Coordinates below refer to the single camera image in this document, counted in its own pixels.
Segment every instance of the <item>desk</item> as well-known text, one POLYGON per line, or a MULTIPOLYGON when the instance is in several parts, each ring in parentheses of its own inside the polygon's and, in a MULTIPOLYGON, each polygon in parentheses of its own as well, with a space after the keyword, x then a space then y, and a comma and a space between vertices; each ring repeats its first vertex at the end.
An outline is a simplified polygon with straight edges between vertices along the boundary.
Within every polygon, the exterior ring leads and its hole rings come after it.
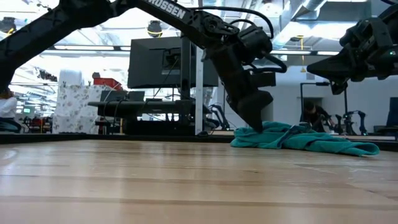
POLYGON ((212 135, 215 136, 233 136, 234 131, 214 131, 212 135))
MULTIPOLYGON (((116 106, 118 106, 117 117, 120 118, 131 118, 133 114, 148 113, 174 113, 178 114, 180 111, 176 106, 176 101, 150 101, 150 102, 140 102, 140 101, 111 101, 111 102, 89 102, 89 106, 98 107, 98 115, 104 116, 104 107, 106 116, 114 116, 114 111, 116 106)), ((195 112, 195 102, 192 101, 191 113, 195 112)), ((211 111, 203 106, 204 113, 211 113, 211 111)))
POLYGON ((0 145, 2 223, 396 223, 398 154, 229 144, 0 145))

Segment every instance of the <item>ceiling light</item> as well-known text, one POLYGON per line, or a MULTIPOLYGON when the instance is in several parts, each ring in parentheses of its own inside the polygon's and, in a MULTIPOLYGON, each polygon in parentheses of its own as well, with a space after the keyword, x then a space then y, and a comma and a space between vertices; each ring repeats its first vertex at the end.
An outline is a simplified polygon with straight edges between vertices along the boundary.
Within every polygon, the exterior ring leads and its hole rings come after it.
POLYGON ((309 55, 311 51, 308 50, 273 50, 271 54, 279 55, 309 55))
POLYGON ((338 52, 326 52, 326 51, 324 51, 324 52, 318 52, 317 55, 333 56, 333 55, 337 55, 337 54, 338 54, 338 52))
POLYGON ((15 25, 14 17, 4 17, 3 20, 0 21, 0 31, 5 34, 12 34, 17 30, 17 26, 15 25))
POLYGON ((28 88, 19 85, 9 85, 8 87, 10 88, 11 91, 22 94, 26 94, 29 91, 28 88))
POLYGON ((55 45, 58 50, 114 50, 111 46, 67 46, 55 45))
POLYGON ((26 105, 26 106, 40 106, 39 100, 28 100, 26 103, 33 103, 33 105, 26 105))
POLYGON ((150 21, 147 32, 153 38, 161 37, 163 32, 162 27, 160 26, 160 21, 150 21))
POLYGON ((368 0, 328 0, 329 2, 367 2, 368 0))

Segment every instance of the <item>person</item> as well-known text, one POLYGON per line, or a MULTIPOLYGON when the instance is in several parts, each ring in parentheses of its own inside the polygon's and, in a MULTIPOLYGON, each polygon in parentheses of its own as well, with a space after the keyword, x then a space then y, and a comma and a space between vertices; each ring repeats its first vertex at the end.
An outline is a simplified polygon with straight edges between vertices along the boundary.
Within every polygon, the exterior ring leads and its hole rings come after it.
MULTIPOLYGON (((12 91, 7 88, 7 90, 0 93, 0 118, 14 121, 17 113, 17 98, 14 97, 12 91)), ((0 129, 16 130, 20 128, 15 125, 11 125, 10 122, 1 122, 0 129)))
POLYGON ((304 114, 302 114, 300 122, 308 122, 312 125, 313 130, 325 132, 322 121, 317 122, 321 115, 325 116, 332 126, 335 126, 329 114, 321 106, 315 105, 311 101, 304 101, 304 114))

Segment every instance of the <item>cloth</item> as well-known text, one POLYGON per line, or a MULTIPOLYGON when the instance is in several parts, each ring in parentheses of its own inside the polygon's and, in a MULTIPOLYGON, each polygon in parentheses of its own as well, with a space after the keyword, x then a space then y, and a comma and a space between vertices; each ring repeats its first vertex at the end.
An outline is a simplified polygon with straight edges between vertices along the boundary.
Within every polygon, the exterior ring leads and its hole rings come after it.
POLYGON ((17 98, 0 99, 0 118, 15 118, 17 113, 17 98))
POLYGON ((100 101, 103 90, 110 88, 103 85, 61 86, 53 115, 53 133, 98 134, 98 126, 95 125, 98 108, 87 104, 100 101))
MULTIPOLYGON (((315 113, 310 114, 304 112, 300 118, 300 122, 308 122, 314 125, 321 114, 326 118, 329 118, 329 114, 321 106, 315 105, 315 113)), ((317 125, 313 126, 312 129, 316 130, 317 132, 325 132, 322 122, 319 122, 317 125)))
POLYGON ((373 156, 380 151, 375 144, 334 138, 327 133, 317 133, 305 126, 291 126, 278 122, 263 122, 262 126, 262 133, 257 133, 252 128, 238 128, 234 132, 235 139, 231 142, 231 146, 298 149, 352 156, 373 156))

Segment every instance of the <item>computer monitor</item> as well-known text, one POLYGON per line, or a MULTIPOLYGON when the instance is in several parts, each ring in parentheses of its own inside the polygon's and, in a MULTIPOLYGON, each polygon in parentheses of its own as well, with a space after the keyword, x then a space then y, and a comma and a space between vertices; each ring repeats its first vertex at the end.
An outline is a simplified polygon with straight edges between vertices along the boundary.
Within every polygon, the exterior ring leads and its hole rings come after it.
MULTIPOLYGON (((180 37, 131 40, 129 88, 176 88, 181 84, 180 37)), ((191 44, 191 87, 196 86, 196 47, 191 44)), ((218 75, 211 61, 203 63, 203 86, 218 86, 218 75)))

